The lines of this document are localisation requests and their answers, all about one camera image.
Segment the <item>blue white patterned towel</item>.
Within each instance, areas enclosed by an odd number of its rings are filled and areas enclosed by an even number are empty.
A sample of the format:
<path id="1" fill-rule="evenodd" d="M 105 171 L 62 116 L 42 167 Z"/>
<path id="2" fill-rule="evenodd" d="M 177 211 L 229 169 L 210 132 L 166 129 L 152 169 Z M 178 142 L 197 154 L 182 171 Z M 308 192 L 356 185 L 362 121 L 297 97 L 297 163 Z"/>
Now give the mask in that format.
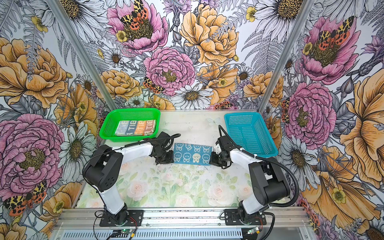
<path id="1" fill-rule="evenodd" d="M 205 145 L 175 143 L 173 151 L 173 159 L 176 164 L 208 166 L 214 148 Z"/>

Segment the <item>cream orange patterned towel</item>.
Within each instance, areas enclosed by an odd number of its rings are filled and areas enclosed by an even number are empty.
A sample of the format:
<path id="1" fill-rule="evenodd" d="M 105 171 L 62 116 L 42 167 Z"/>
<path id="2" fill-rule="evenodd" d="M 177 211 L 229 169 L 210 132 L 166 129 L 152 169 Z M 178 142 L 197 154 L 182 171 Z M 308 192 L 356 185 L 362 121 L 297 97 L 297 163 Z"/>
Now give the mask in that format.
<path id="1" fill-rule="evenodd" d="M 155 132 L 156 120 L 120 121 L 116 136 L 150 136 Z"/>

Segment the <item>teal plastic basket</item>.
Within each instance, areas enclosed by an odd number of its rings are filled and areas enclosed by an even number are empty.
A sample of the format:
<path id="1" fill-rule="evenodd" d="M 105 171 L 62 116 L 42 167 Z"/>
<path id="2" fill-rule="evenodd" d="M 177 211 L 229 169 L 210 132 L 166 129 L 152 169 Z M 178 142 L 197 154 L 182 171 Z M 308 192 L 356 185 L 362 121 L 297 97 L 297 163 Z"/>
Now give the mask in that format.
<path id="1" fill-rule="evenodd" d="M 249 153 L 263 158 L 278 155 L 278 149 L 261 114 L 257 112 L 226 114 L 225 124 L 229 136 Z"/>

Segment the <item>green plastic basket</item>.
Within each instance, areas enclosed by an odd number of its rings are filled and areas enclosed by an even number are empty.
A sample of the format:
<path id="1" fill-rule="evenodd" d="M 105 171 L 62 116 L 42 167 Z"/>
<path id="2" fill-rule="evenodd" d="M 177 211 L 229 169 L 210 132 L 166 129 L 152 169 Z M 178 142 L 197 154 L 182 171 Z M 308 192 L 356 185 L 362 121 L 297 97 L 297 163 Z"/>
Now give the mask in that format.
<path id="1" fill-rule="evenodd" d="M 116 143 L 154 138 L 160 117 L 161 112 L 156 108 L 114 110 L 106 116 L 99 136 Z"/>

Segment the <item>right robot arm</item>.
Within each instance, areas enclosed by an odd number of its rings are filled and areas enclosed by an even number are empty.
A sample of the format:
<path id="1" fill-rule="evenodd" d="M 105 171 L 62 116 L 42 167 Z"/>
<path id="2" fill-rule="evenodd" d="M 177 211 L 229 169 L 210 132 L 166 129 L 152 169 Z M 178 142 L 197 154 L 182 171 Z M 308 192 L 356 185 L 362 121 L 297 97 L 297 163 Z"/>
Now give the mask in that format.
<path id="1" fill-rule="evenodd" d="M 275 158 L 251 154 L 228 136 L 219 137 L 216 147 L 219 151 L 211 153 L 210 165 L 224 170 L 236 164 L 249 172 L 253 193 L 240 201 L 238 207 L 238 216 L 243 223 L 252 223 L 273 202 L 290 195 L 291 187 Z"/>

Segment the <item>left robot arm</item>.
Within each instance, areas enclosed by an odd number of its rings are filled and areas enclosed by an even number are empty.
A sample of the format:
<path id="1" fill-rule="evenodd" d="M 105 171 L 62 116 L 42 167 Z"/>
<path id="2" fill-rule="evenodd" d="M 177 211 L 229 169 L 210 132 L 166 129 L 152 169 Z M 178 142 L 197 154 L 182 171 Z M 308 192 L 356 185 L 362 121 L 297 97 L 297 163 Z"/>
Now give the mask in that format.
<path id="1" fill-rule="evenodd" d="M 141 157 L 152 157 L 156 165 L 172 164 L 174 153 L 171 147 L 174 139 L 161 132 L 156 138 L 146 138 L 122 147 L 102 145 L 93 154 L 83 168 L 84 180 L 92 186 L 104 203 L 104 215 L 107 224 L 123 226 L 129 221 L 129 211 L 120 196 L 117 180 L 123 164 Z"/>

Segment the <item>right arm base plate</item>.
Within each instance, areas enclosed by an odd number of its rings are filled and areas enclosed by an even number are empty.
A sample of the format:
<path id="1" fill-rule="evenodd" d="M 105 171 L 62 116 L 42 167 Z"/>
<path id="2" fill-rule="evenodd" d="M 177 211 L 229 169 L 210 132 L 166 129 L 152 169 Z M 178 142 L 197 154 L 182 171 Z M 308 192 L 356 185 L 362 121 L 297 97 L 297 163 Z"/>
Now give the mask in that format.
<path id="1" fill-rule="evenodd" d="M 267 224 L 265 216 L 260 212 L 247 214 L 245 211 L 239 209 L 225 209 L 224 221 L 226 226 L 264 226 Z"/>

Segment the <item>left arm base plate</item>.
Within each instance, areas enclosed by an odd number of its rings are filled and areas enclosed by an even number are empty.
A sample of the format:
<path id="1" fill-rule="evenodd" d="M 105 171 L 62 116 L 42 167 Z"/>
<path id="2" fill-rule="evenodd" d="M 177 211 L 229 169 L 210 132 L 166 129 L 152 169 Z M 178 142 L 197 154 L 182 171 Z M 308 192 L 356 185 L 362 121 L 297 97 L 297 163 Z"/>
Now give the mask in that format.
<path id="1" fill-rule="evenodd" d="M 122 209 L 116 215 L 105 211 L 99 225 L 100 227 L 140 227 L 143 215 L 143 210 Z"/>

